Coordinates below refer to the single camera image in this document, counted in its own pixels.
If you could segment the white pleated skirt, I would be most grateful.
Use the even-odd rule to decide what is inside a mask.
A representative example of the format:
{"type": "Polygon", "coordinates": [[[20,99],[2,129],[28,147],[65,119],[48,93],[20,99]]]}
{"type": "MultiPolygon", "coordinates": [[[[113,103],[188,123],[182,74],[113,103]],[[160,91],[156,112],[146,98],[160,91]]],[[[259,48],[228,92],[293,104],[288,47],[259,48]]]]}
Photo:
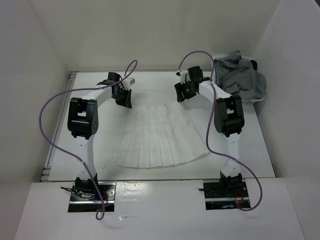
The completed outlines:
{"type": "Polygon", "coordinates": [[[177,102],[129,110],[115,164],[156,169],[187,164],[208,153],[186,109],[177,102]]]}

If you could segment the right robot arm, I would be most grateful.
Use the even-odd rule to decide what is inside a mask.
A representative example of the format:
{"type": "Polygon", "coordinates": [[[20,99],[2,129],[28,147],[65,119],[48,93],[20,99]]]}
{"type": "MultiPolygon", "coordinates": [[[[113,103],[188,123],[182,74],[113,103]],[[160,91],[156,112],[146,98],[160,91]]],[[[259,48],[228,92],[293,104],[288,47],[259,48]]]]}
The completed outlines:
{"type": "Polygon", "coordinates": [[[209,144],[210,127],[223,136],[227,144],[227,153],[215,154],[227,157],[220,170],[218,191],[225,197],[233,196],[241,188],[242,173],[239,164],[239,140],[245,125],[242,99],[231,95],[218,87],[210,77],[205,77],[199,66],[187,70],[179,69],[176,75],[180,82],[174,85],[177,101],[183,102],[197,94],[212,102],[212,113],[206,131],[206,144],[209,144]]]}

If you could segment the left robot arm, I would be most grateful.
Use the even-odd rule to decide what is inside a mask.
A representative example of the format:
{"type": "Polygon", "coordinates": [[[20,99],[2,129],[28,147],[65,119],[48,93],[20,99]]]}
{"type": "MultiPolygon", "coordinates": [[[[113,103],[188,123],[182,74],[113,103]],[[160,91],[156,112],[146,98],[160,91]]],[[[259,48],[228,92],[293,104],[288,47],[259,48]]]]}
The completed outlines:
{"type": "Polygon", "coordinates": [[[94,164],[94,137],[99,128],[98,108],[109,99],[119,106],[131,109],[131,86],[135,79],[122,77],[116,72],[108,73],[94,90],[83,97],[73,97],[69,102],[67,128],[76,146],[80,161],[74,183],[74,193],[88,200],[99,198],[98,174],[94,164]]]}

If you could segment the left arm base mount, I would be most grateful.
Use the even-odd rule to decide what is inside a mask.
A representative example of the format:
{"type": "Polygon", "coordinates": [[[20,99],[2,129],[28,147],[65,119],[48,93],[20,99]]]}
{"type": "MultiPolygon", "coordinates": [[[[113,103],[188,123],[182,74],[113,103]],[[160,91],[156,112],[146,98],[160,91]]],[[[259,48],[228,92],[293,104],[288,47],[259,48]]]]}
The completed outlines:
{"type": "Polygon", "coordinates": [[[93,188],[94,193],[76,190],[75,185],[72,187],[61,186],[60,188],[70,193],[68,204],[69,213],[98,212],[99,210],[102,210],[103,202],[106,212],[113,212],[115,209],[115,183],[103,183],[98,185],[103,202],[101,201],[99,194],[96,193],[95,188],[93,188]]]}

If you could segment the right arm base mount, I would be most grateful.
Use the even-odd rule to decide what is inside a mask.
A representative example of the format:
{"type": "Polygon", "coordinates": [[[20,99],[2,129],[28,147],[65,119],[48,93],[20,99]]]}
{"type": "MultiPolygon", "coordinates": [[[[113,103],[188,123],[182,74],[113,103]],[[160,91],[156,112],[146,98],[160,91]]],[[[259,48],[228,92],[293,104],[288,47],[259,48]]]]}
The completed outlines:
{"type": "Polygon", "coordinates": [[[246,182],[235,190],[223,193],[218,180],[204,180],[199,191],[204,194],[206,210],[250,209],[251,203],[246,182]]]}

